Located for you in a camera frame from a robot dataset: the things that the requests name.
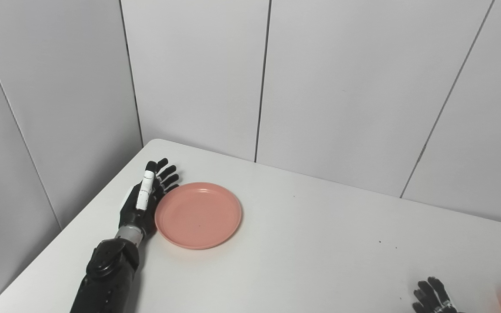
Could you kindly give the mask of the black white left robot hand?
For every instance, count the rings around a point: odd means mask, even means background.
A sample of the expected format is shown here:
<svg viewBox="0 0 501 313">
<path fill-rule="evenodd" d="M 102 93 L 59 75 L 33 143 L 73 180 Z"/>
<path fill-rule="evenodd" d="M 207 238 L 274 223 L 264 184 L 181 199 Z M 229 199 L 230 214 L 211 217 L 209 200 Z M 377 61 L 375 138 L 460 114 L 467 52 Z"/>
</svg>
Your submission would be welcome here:
<svg viewBox="0 0 501 313">
<path fill-rule="evenodd" d="M 179 187 L 179 178 L 177 167 L 169 164 L 168 158 L 149 161 L 141 182 L 132 188 L 120 210 L 119 228 L 134 226 L 141 231 L 143 239 L 154 234 L 157 205 L 166 194 Z"/>
</svg>

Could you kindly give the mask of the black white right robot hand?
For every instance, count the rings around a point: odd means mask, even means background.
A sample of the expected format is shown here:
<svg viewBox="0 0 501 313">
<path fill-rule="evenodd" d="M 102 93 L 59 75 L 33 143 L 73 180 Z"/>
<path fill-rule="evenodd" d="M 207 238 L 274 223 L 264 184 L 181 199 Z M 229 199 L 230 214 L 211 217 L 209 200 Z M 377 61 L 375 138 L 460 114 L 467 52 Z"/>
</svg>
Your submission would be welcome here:
<svg viewBox="0 0 501 313">
<path fill-rule="evenodd" d="M 416 313 L 458 313 L 443 283 L 434 276 L 418 281 L 413 291 L 416 302 L 412 309 Z"/>
</svg>

